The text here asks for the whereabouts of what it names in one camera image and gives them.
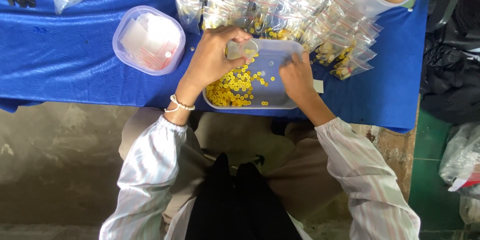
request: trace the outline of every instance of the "green floor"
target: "green floor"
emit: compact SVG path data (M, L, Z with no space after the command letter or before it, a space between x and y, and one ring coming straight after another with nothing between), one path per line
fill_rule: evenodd
M421 240L467 240L459 215L460 195L438 175L452 125L420 110L408 203L421 219Z

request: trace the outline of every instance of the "bracelet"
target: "bracelet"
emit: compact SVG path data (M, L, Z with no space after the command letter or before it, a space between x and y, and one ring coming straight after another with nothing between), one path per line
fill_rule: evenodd
M189 111L195 110L195 105L193 105L192 107L187 107L187 106L179 103L179 102L177 101L177 96L175 96L175 94L173 94L172 96L170 96L170 100L177 105L177 108L175 108L175 109L173 109L173 110L170 110L170 111L168 111L167 109L165 109L165 113L175 112L175 111L178 110L179 108L184 108L185 110L189 110Z

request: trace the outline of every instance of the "paper tag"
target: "paper tag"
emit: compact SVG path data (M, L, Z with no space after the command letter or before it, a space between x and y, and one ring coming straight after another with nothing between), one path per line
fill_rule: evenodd
M323 94L324 92L324 82L320 80L314 80L313 81L313 88L317 93Z

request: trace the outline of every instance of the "blue table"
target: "blue table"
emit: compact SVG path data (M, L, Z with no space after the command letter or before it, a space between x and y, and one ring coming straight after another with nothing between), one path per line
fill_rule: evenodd
M55 15L53 0L36 8L11 7L0 0L0 108L43 101L165 108L188 67L200 37L187 35L177 70L164 76L137 71L115 56L111 40L125 11L138 5L174 16L174 0L84 0ZM375 68L345 81L313 66L324 80L322 98L332 111L352 123L407 132L415 124L428 0L412 12L395 8L382 14L385 27L372 49ZM198 109L215 111L202 97ZM303 119L293 110L224 110L224 112Z

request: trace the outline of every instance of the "person's left hand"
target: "person's left hand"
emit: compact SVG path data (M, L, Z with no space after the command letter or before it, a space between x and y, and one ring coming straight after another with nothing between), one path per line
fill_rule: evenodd
M190 65L179 84L186 84L190 89L194 86L199 94L225 73L245 63L249 64L251 59L245 57L226 59L225 47L231 39L235 42L244 42L251 38L252 35L237 26L205 29L191 58Z

